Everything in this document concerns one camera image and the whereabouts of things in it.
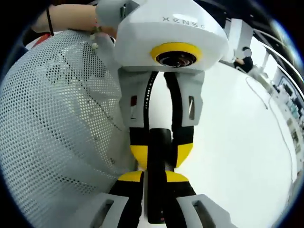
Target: forearm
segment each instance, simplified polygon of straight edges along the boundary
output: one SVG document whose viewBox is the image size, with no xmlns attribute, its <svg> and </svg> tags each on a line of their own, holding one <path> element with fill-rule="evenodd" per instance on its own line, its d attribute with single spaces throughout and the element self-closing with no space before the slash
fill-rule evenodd
<svg viewBox="0 0 304 228">
<path fill-rule="evenodd" d="M 91 31 L 95 24 L 96 6 L 63 4 L 51 6 L 49 13 L 54 31 L 63 31 L 66 29 Z M 48 18 L 46 11 L 38 18 L 32 26 L 35 32 L 48 32 Z"/>
<path fill-rule="evenodd" d="M 239 59 L 239 58 L 236 59 L 236 62 L 241 64 L 241 65 L 245 64 L 245 62 L 242 59 Z"/>
</svg>

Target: white wall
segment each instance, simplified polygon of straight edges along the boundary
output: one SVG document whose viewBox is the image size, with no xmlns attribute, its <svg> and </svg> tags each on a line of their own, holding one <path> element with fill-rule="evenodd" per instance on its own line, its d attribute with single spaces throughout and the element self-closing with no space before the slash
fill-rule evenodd
<svg viewBox="0 0 304 228">
<path fill-rule="evenodd" d="M 229 46 L 235 50 L 235 56 L 243 59 L 243 47 L 249 47 L 253 36 L 253 29 L 241 19 L 226 21 L 225 32 L 228 34 Z"/>
<path fill-rule="evenodd" d="M 275 58 L 273 58 L 272 55 L 269 55 L 264 72 L 268 75 L 270 80 L 275 78 L 277 69 L 278 67 Z"/>
<path fill-rule="evenodd" d="M 231 21 L 226 19 L 226 24 L 225 24 L 225 27 L 224 27 L 224 31 L 225 31 L 227 36 L 229 36 L 230 26 L 231 26 Z"/>
<path fill-rule="evenodd" d="M 261 67 L 264 62 L 264 58 L 266 55 L 266 49 L 261 45 L 261 43 L 255 38 L 252 37 L 250 49 L 252 51 L 252 61 L 254 65 L 257 65 L 258 67 Z"/>
<path fill-rule="evenodd" d="M 275 71 L 275 76 L 272 79 L 273 84 L 278 86 L 283 75 L 284 75 L 284 73 L 279 68 L 277 68 Z"/>
</svg>

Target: black cable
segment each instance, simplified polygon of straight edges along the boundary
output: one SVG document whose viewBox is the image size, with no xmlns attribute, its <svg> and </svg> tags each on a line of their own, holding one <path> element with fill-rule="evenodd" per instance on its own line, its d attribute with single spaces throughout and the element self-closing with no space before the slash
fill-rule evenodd
<svg viewBox="0 0 304 228">
<path fill-rule="evenodd" d="M 287 198 L 287 200 L 286 200 L 286 203 L 285 203 L 285 208 L 287 207 L 287 205 L 288 205 L 288 203 L 289 203 L 289 201 L 290 201 L 290 198 L 292 197 L 292 191 L 293 191 L 293 161 L 292 161 L 292 155 L 291 155 L 291 151 L 290 151 L 290 149 L 289 149 L 289 147 L 288 147 L 288 144 L 287 144 L 287 142 L 286 142 L 286 139 L 285 139 L 285 137 L 284 137 L 284 134 L 283 134 L 283 130 L 282 130 L 282 128 L 281 128 L 281 125 L 280 125 L 280 122 L 279 122 L 279 120 L 278 120 L 278 118 L 277 118 L 277 116 L 276 116 L 276 114 L 275 114 L 275 112 L 274 112 L 274 110 L 272 109 L 272 106 L 271 106 L 271 104 L 270 104 L 270 101 L 271 101 L 271 99 L 272 99 L 272 97 L 270 96 L 270 98 L 269 98 L 269 100 L 268 100 L 268 105 L 264 102 L 264 100 L 260 97 L 260 95 L 250 86 L 250 84 L 248 83 L 248 78 L 250 78 L 250 77 L 246 77 L 246 83 L 247 83 L 247 85 L 250 87 L 250 89 L 261 99 L 261 101 L 263 102 L 263 104 L 265 105 L 265 107 L 266 107 L 266 109 L 268 110 L 268 107 L 270 108 L 270 110 L 271 110 L 271 112 L 272 112 L 272 114 L 273 114 L 273 116 L 275 117 L 275 120 L 276 120 L 276 123 L 277 123 L 277 126 L 279 127 L 279 129 L 280 129 L 280 133 L 281 133 L 281 136 L 282 136 L 282 139 L 283 139 L 283 142 L 284 142 L 284 144 L 285 144 L 285 146 L 286 146 L 286 148 L 287 148 L 287 150 L 288 150 L 288 152 L 289 152 L 289 156 L 290 156 L 290 162 L 291 162 L 291 184 L 290 184 L 290 187 L 289 187 L 289 190 L 288 190 L 288 198 Z"/>
<path fill-rule="evenodd" d="M 268 110 L 268 106 L 266 105 L 266 103 L 264 102 L 264 100 L 260 97 L 260 95 L 259 94 L 257 94 L 257 92 L 251 87 L 251 85 L 249 84 L 249 82 L 248 82 L 248 78 L 252 78 L 252 77 L 246 77 L 246 83 L 247 83 L 247 85 L 249 86 L 249 88 L 260 98 L 260 100 L 263 102 L 263 104 L 264 104 L 264 106 L 265 106 L 265 108 Z"/>
<path fill-rule="evenodd" d="M 52 26 L 52 22 L 51 22 L 51 16 L 49 14 L 49 9 L 47 8 L 47 21 L 48 21 L 48 27 L 49 27 L 49 31 L 51 33 L 51 36 L 54 35 L 54 31 L 53 31 L 53 26 Z"/>
</svg>

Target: white floor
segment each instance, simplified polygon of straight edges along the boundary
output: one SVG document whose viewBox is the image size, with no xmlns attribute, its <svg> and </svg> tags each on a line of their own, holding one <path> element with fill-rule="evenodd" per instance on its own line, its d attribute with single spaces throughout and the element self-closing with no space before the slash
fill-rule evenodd
<svg viewBox="0 0 304 228">
<path fill-rule="evenodd" d="M 188 177 L 197 194 L 227 210 L 238 228 L 268 228 L 284 209 L 291 176 L 296 178 L 295 148 L 276 104 L 270 102 L 291 154 L 270 108 L 245 78 L 221 63 L 206 72 L 194 148 L 176 172 Z M 268 104 L 264 88 L 251 78 L 249 83 Z M 171 113 L 170 93 L 159 77 L 152 90 L 151 127 L 170 128 Z M 141 221 L 138 227 L 166 226 Z"/>
</svg>

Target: bracelet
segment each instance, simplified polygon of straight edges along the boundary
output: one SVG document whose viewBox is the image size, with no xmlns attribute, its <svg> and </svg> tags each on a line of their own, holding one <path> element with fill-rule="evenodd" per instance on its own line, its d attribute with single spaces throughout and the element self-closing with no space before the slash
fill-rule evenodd
<svg viewBox="0 0 304 228">
<path fill-rule="evenodd" d="M 101 26 L 98 25 L 97 20 L 95 19 L 95 24 L 93 26 L 93 29 L 91 31 L 90 40 L 95 40 L 96 34 L 102 32 Z M 97 43 L 92 44 L 92 49 L 96 50 L 98 48 Z"/>
</svg>

